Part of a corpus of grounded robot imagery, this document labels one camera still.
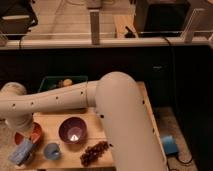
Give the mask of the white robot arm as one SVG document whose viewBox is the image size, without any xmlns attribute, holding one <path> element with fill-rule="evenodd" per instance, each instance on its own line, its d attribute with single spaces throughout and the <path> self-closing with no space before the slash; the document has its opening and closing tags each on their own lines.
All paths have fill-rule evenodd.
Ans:
<svg viewBox="0 0 213 171">
<path fill-rule="evenodd" d="M 0 89 L 0 117 L 19 132 L 31 129 L 34 112 L 94 107 L 102 124 L 117 171 L 168 171 L 158 131 L 147 113 L 136 81 L 110 72 L 98 81 L 28 94 L 9 82 Z"/>
</svg>

